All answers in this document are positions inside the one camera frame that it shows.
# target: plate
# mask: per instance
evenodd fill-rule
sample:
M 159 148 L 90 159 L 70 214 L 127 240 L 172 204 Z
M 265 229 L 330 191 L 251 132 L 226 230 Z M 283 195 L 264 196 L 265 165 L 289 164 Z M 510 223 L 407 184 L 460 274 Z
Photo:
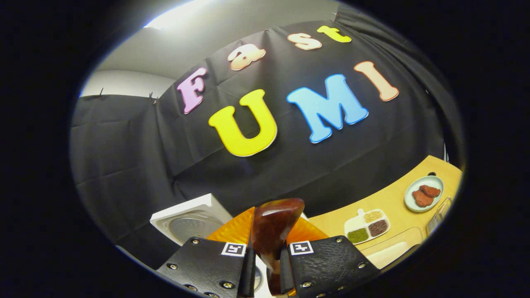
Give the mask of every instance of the plate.
M 434 198 L 434 201 L 432 201 L 432 204 L 426 207 L 420 207 L 416 205 L 416 200 L 414 200 L 414 197 L 412 196 L 412 192 L 420 189 L 420 186 L 427 185 L 431 187 L 438 188 L 440 190 L 440 194 Z M 423 178 L 420 178 L 416 181 L 414 181 L 405 192 L 405 205 L 408 209 L 414 212 L 424 212 L 427 211 L 438 203 L 440 201 L 440 198 L 444 194 L 444 183 L 442 180 L 436 176 L 425 176 Z

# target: letter m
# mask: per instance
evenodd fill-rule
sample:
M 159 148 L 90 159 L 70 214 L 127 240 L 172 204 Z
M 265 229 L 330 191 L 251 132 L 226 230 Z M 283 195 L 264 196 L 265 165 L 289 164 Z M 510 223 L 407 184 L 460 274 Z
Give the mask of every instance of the letter m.
M 333 131 L 322 122 L 326 120 L 336 129 L 342 129 L 342 111 L 346 115 L 344 121 L 355 124 L 368 116 L 341 74 L 329 76 L 325 80 L 328 98 L 320 96 L 313 90 L 303 87 L 291 92 L 287 101 L 298 106 L 305 117 L 311 136 L 311 143 L 318 143 L 330 137 Z

